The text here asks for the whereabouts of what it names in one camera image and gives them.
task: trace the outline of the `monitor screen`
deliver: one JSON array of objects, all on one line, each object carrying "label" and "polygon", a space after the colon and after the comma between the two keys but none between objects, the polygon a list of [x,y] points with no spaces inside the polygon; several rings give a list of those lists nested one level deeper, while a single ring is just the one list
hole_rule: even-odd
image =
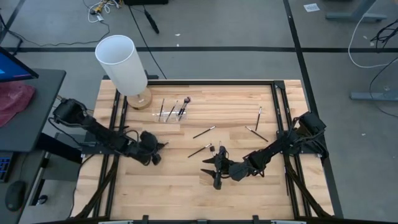
[{"label": "monitor screen", "polygon": [[11,82],[38,77],[31,69],[27,68],[14,56],[0,50],[0,82]]}]

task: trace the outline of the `wooden tabletop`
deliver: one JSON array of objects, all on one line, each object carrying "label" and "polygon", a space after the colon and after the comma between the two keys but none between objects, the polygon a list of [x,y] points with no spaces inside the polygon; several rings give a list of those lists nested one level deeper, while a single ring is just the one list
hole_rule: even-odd
[{"label": "wooden tabletop", "polygon": [[[285,80],[285,85],[292,116],[306,112],[307,104],[300,80]],[[253,215],[266,220],[293,219],[281,155],[274,156],[268,163],[264,178],[246,177],[240,182],[223,179],[221,190],[215,190],[213,179],[200,170],[214,170],[214,165],[202,163],[202,160],[212,157],[209,149],[187,158],[209,143],[218,150],[221,141],[229,152],[229,159],[241,162],[246,154],[275,141],[277,121],[269,86],[157,85],[149,88],[152,104],[141,111],[128,108],[126,125],[139,133],[149,131],[160,142],[169,144],[160,151],[162,161],[157,166],[144,166],[134,159],[120,158],[111,219],[140,220],[143,215],[149,215],[151,220],[250,220]],[[110,80],[102,81],[94,117],[104,126],[109,126],[115,91]],[[169,112],[177,100],[182,102],[187,96],[191,97],[192,102],[187,106],[186,117],[179,122],[175,119],[168,123],[158,121],[157,114],[163,99],[164,112]],[[262,113],[257,131],[269,142],[245,128],[255,128],[260,106]],[[117,125],[121,110],[118,112]],[[192,139],[212,126],[216,128]],[[332,214],[321,161],[314,154],[302,154],[300,158],[307,188],[318,203]],[[76,215],[95,192],[101,163],[102,156],[97,155],[81,168],[72,215]],[[301,194],[298,188],[296,191],[300,214],[303,215]]]}]

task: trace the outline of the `black floor stripe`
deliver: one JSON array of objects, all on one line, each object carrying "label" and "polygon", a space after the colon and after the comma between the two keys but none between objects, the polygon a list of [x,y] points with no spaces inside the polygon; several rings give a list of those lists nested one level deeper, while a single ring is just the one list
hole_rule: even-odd
[{"label": "black floor stripe", "polygon": [[[301,70],[301,74],[303,77],[305,92],[307,93],[308,104],[310,105],[310,109],[314,113],[318,114],[317,104],[315,103],[315,97],[313,95],[310,77],[308,76],[307,66],[305,65],[303,51],[302,51],[302,48],[300,45],[299,36],[297,34],[296,26],[294,24],[293,14],[292,14],[292,10],[290,8],[289,0],[284,0],[284,6],[285,6],[285,10],[286,10],[287,20],[289,22],[290,31],[292,33],[294,46],[296,49],[298,64],[300,65],[300,70]],[[334,215],[336,215],[336,217],[338,217],[338,218],[343,218],[343,211],[341,209],[340,199],[338,197],[338,192],[337,192],[337,188],[336,188],[336,184],[335,184],[335,178],[333,176],[331,166],[328,166],[328,167],[324,166],[324,169],[328,169],[328,171],[329,171],[329,172],[325,171],[326,179],[332,180],[332,181],[328,181],[328,184],[333,184],[332,186],[329,186],[328,190],[329,190],[329,194],[330,194],[331,201],[332,201]]]},{"label": "black floor stripe", "polygon": [[[347,48],[334,47],[302,47],[303,53],[348,53]],[[351,48],[351,53],[398,53],[398,48],[375,49],[375,48]]]},{"label": "black floor stripe", "polygon": [[[14,52],[15,47],[5,47]],[[149,47],[151,52],[295,52],[293,47]],[[302,53],[347,53],[347,48],[302,47]],[[95,47],[21,47],[19,52],[94,52]],[[146,47],[137,47],[138,52],[148,52]],[[397,48],[383,50],[353,48],[351,53],[398,53]]]},{"label": "black floor stripe", "polygon": [[307,66],[305,65],[305,60],[303,56],[303,52],[301,49],[299,36],[297,34],[297,29],[294,24],[292,10],[290,9],[289,0],[284,0],[287,20],[289,21],[290,31],[292,33],[294,47],[296,49],[298,64],[300,65],[301,74],[303,76],[303,82],[305,86],[305,91],[307,92],[308,104],[310,105],[311,111],[318,115],[317,104],[315,103],[315,98],[313,96],[313,91],[311,87],[310,77],[308,76]]},{"label": "black floor stripe", "polygon": [[[12,12],[10,18],[8,19],[6,25],[7,27],[11,30],[11,25],[14,22],[15,18],[17,17],[19,10],[22,8],[22,6],[24,5],[26,0],[19,0],[17,7],[14,9],[14,12]],[[4,29],[1,34],[0,34],[0,43],[2,42],[2,40],[4,39],[4,37],[6,36],[7,32]]]},{"label": "black floor stripe", "polygon": [[[15,47],[5,47],[13,51]],[[149,47],[151,52],[295,52],[293,47]],[[19,52],[94,52],[95,47],[21,47]],[[137,47],[138,52],[148,52]]]}]

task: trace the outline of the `white cord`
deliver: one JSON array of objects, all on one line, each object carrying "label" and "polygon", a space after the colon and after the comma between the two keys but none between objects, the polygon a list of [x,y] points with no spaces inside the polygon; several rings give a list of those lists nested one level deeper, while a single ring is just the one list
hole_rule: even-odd
[{"label": "white cord", "polygon": [[388,63],[387,63],[387,64],[383,64],[383,65],[371,65],[371,66],[358,65],[358,64],[354,61],[354,59],[352,58],[352,56],[351,56],[350,48],[351,48],[351,44],[353,43],[356,30],[358,29],[358,26],[359,26],[359,24],[362,22],[362,20],[363,20],[363,18],[365,17],[365,15],[372,9],[373,6],[374,6],[374,4],[363,14],[362,18],[359,20],[358,24],[356,25],[356,27],[355,27],[355,29],[354,29],[353,35],[352,35],[352,37],[351,37],[351,40],[350,40],[349,46],[348,46],[348,55],[349,55],[349,58],[350,58],[351,61],[354,63],[354,65],[358,66],[359,68],[376,68],[376,67],[383,67],[383,66],[387,66],[387,65],[388,65]]},{"label": "white cord", "polygon": [[[92,5],[92,6],[88,9],[88,14],[87,14],[88,22],[94,23],[94,22],[100,21],[99,19],[97,19],[97,20],[95,20],[95,21],[91,21],[91,20],[90,20],[90,15],[91,15],[90,12],[91,12],[91,9],[92,9],[92,8],[94,8],[95,6],[97,6],[97,5],[99,5],[99,4],[102,4],[104,1],[106,1],[106,0],[101,0],[99,3],[96,3],[96,4]],[[111,12],[111,8],[109,8],[109,6],[115,6],[115,4],[110,3],[110,2],[107,2],[107,3],[104,4],[103,9],[104,9],[105,12],[108,13],[108,14]]]}]

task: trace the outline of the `gray floor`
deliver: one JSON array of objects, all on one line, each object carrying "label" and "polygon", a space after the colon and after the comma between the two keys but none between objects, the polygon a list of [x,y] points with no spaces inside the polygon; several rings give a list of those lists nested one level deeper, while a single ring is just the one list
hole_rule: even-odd
[{"label": "gray floor", "polygon": [[[87,4],[96,3],[85,0]],[[303,5],[316,2],[321,9],[306,12]],[[330,22],[328,11],[352,11],[359,1],[290,0],[292,14],[302,47],[346,48],[355,23]],[[2,15],[8,19],[16,1],[0,2]],[[294,47],[282,1],[268,0],[171,0],[165,6],[147,6],[157,21],[161,34],[156,35],[141,12],[137,17],[151,47],[216,47],[258,46]],[[388,20],[361,24],[353,47],[370,47],[376,32],[397,19],[394,1],[377,1],[372,12],[386,14]],[[111,34],[128,35],[137,46],[144,43],[126,7],[111,9],[104,15]],[[86,8],[80,0],[26,1],[11,30],[29,40],[44,44],[89,41],[105,31],[101,24],[87,21]],[[2,47],[15,46],[7,35]],[[94,47],[61,45],[60,47]],[[397,47],[398,39],[388,47]],[[37,47],[24,43],[23,47]],[[145,69],[160,75],[148,53],[139,53]],[[361,65],[386,63],[397,54],[353,54]],[[93,52],[19,53],[20,60],[34,68],[56,68],[67,71],[60,91],[64,97],[76,98],[93,108],[104,71]],[[302,79],[295,53],[291,52],[154,52],[154,57],[168,78],[263,78]],[[369,82],[380,68],[354,66],[347,53],[304,53],[319,114],[326,123],[326,142],[346,218],[398,220],[398,120],[381,113],[374,103],[351,101],[349,93],[367,91]],[[392,65],[374,84],[376,91],[398,90],[397,65]],[[395,103],[378,103],[380,108],[396,113]],[[70,133],[81,130],[67,129]],[[55,133],[46,126],[45,132]],[[56,204],[28,207],[21,223],[65,219],[69,213],[74,183],[47,183],[44,193]]]}]

